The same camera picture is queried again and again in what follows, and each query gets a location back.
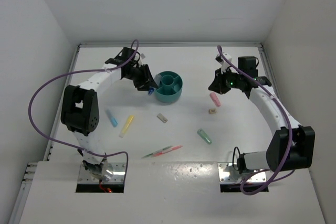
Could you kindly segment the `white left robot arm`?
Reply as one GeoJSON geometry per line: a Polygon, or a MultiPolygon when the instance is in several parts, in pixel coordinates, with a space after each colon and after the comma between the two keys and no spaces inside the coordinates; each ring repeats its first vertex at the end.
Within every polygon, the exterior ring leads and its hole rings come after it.
{"type": "Polygon", "coordinates": [[[157,88],[158,84],[142,58],[136,49],[124,47],[89,79],[76,86],[68,85],[64,90],[61,122],[76,137],[85,170],[96,178],[105,175],[107,162],[107,155],[95,133],[100,119],[99,97],[121,79],[131,80],[138,91],[157,88]]]}

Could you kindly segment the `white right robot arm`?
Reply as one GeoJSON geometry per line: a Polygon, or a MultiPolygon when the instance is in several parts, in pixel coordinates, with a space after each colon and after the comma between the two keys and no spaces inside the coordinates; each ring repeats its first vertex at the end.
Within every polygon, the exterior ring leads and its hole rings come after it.
{"type": "Polygon", "coordinates": [[[303,126],[283,107],[271,82],[258,74],[258,59],[253,56],[239,57],[238,70],[232,72],[231,57],[216,56],[221,65],[215,71],[209,90],[225,94],[231,89],[244,93],[259,110],[272,133],[268,148],[262,152],[242,153],[237,159],[240,173],[267,169],[274,172],[309,168],[313,160],[315,132],[303,126]]]}

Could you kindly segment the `clear blue glue stick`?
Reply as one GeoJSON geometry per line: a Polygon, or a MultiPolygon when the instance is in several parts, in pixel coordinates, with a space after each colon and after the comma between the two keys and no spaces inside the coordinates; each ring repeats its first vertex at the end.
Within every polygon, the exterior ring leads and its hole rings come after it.
{"type": "MultiPolygon", "coordinates": [[[[161,78],[162,78],[162,76],[161,76],[160,74],[157,74],[157,75],[154,77],[154,82],[156,83],[157,86],[160,85],[161,78]]],[[[148,95],[151,95],[152,93],[154,93],[154,91],[155,91],[156,89],[157,89],[157,88],[155,88],[155,87],[150,87],[149,90],[148,90],[148,95]]]]}

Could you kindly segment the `pink highlighter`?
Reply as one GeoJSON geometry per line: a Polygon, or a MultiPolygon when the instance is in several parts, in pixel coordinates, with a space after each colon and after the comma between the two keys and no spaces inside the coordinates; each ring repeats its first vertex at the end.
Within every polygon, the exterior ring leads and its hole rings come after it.
{"type": "Polygon", "coordinates": [[[217,106],[217,107],[220,107],[221,106],[221,102],[219,100],[219,98],[217,97],[216,93],[215,92],[212,92],[210,93],[210,98],[211,100],[214,102],[214,104],[217,106]]]}

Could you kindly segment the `green highlighter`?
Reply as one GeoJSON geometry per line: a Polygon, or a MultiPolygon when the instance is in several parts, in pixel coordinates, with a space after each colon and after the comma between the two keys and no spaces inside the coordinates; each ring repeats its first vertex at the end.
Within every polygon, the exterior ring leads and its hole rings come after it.
{"type": "Polygon", "coordinates": [[[212,139],[203,129],[197,130],[197,133],[207,144],[212,144],[212,139]]]}

